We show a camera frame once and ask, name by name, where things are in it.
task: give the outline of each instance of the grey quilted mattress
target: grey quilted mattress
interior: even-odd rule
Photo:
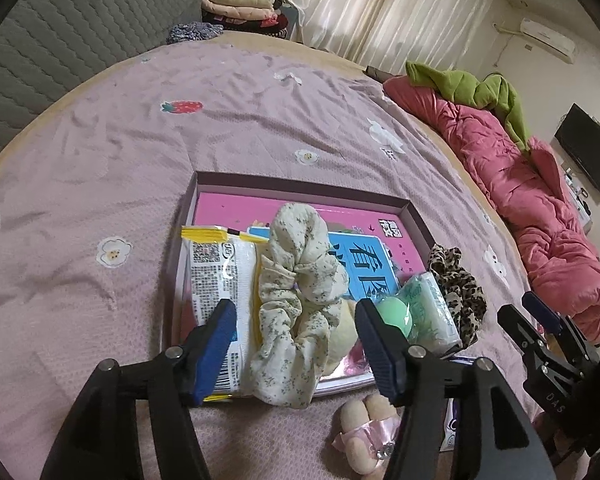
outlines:
[[[81,82],[199,18],[200,0],[19,0],[0,26],[0,151]]]

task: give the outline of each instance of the stack of clothes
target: stack of clothes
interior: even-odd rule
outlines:
[[[281,7],[282,0],[202,0],[202,19],[228,30],[256,32],[284,40],[288,19]]]

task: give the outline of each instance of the pink ribbon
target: pink ribbon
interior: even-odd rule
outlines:
[[[332,446],[344,453],[347,442],[356,437],[366,443],[366,448],[372,458],[378,458],[378,451],[390,442],[394,442],[398,428],[400,428],[398,415],[385,420],[370,420],[347,433],[339,433]]]

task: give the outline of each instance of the purple fabric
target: purple fabric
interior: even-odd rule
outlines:
[[[274,78],[289,71],[301,85]],[[203,108],[161,111],[176,101]],[[124,365],[157,352],[160,272],[194,170],[409,198],[437,242],[461,248],[462,264],[489,300],[478,342],[466,353],[493,359],[535,413],[522,389],[522,360],[496,323],[496,307],[520,306],[524,269],[449,161],[382,98],[378,83],[230,45],[185,42],[138,57],[45,119],[0,165],[0,458],[16,480],[39,478],[67,410],[100,360]],[[399,138],[405,153],[374,140],[368,120]],[[303,165],[297,150],[319,159]],[[96,260],[107,237],[133,245],[114,269]],[[485,264],[487,246],[507,269],[507,283]],[[346,399],[368,393],[316,400],[301,412],[244,399],[194,410],[192,418],[215,480],[346,478],[353,475],[346,460],[328,446],[339,426],[332,429],[331,420]],[[139,415],[151,480],[157,465],[145,405]]]

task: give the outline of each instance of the air conditioner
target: air conditioner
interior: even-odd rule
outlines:
[[[566,36],[556,32],[552,28],[545,27],[541,23],[533,22],[527,18],[520,23],[520,32],[525,37],[531,38],[533,43],[544,48],[561,60],[573,64],[576,56],[576,44]]]

